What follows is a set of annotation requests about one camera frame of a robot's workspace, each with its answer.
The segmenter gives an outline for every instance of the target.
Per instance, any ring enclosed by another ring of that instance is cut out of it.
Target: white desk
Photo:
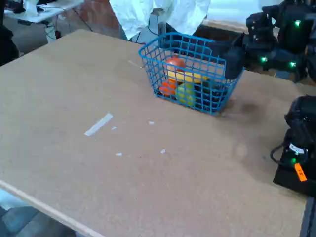
[[[37,16],[31,16],[26,12],[15,14],[10,10],[5,10],[5,16],[13,19],[29,21],[33,23],[39,23],[44,20],[49,21],[49,24],[46,26],[45,31],[47,35],[47,41],[52,42],[56,39],[55,35],[55,26],[51,22],[51,18],[57,16],[58,14],[70,10],[74,7],[77,7],[84,3],[84,0],[58,0],[56,2],[49,3],[47,5],[39,5],[43,12],[39,12]]]

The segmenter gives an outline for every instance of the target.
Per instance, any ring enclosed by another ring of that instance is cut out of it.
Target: white cloth
[[[210,0],[110,0],[111,7],[128,39],[147,27],[154,8],[178,32],[192,35],[207,14]]]

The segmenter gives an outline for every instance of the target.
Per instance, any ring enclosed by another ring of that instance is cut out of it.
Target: black cable
[[[138,43],[138,38],[139,38],[139,36],[140,36],[140,33],[141,33],[141,32],[139,32],[135,43]]]
[[[149,17],[149,22],[148,22],[148,30],[149,30],[152,34],[154,34],[154,35],[156,35],[156,36],[159,36],[158,34],[152,32],[152,30],[149,28],[149,26],[150,26],[150,17]]]
[[[75,12],[75,14],[77,14],[80,20],[89,28],[89,30],[93,32],[92,28],[86,23],[85,20],[83,20],[83,18],[79,15],[79,13],[74,8],[73,8],[73,11]]]

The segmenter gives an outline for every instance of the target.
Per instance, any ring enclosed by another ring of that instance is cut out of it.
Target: wooden table
[[[315,89],[246,71],[213,117],[154,97],[139,47],[77,31],[0,68],[0,187],[92,237],[297,237],[269,152]]]

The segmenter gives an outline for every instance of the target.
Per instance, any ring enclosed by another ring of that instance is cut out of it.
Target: toy fruit
[[[166,62],[168,64],[172,64],[174,66],[178,66],[178,67],[181,67],[183,69],[186,67],[185,61],[182,58],[178,58],[177,56],[172,56]],[[168,71],[183,71],[183,69],[175,68],[175,67],[170,66],[170,65],[167,66]]]
[[[207,80],[207,77],[202,76],[199,73],[191,73],[191,72],[173,72],[167,71],[169,79],[176,81],[186,81],[186,82],[194,82],[194,83],[201,83],[203,80]]]
[[[161,87],[159,87],[159,91],[166,96],[169,95],[174,95],[175,94],[175,89],[177,88],[177,86],[175,85],[174,82],[170,81],[164,81],[161,85]]]
[[[176,89],[176,98],[179,102],[193,106],[195,102],[194,86],[191,83],[183,83]]]

